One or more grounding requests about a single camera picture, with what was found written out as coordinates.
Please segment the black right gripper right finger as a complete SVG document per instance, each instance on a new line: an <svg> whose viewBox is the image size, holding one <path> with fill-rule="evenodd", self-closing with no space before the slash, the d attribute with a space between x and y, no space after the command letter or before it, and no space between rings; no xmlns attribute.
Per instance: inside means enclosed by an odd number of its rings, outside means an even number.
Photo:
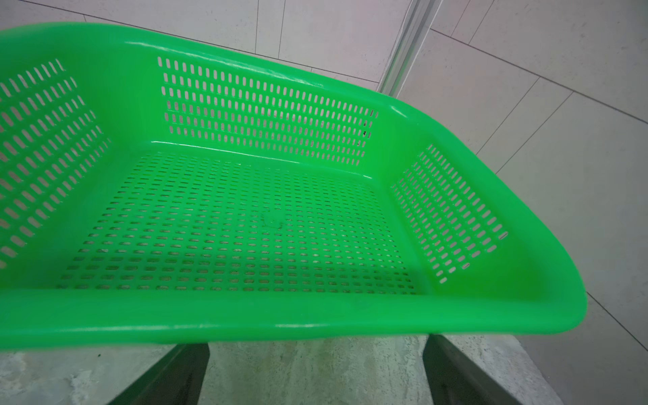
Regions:
<svg viewBox="0 0 648 405"><path fill-rule="evenodd" d="M434 405L521 404L441 335L428 337L422 360Z"/></svg>

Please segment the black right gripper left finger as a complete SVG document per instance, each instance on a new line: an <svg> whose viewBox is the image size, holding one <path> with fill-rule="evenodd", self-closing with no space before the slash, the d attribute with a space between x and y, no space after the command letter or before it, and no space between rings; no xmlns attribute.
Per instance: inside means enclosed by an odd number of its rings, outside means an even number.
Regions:
<svg viewBox="0 0 648 405"><path fill-rule="evenodd" d="M110 404L197 404L209 357L207 344L178 344Z"/></svg>

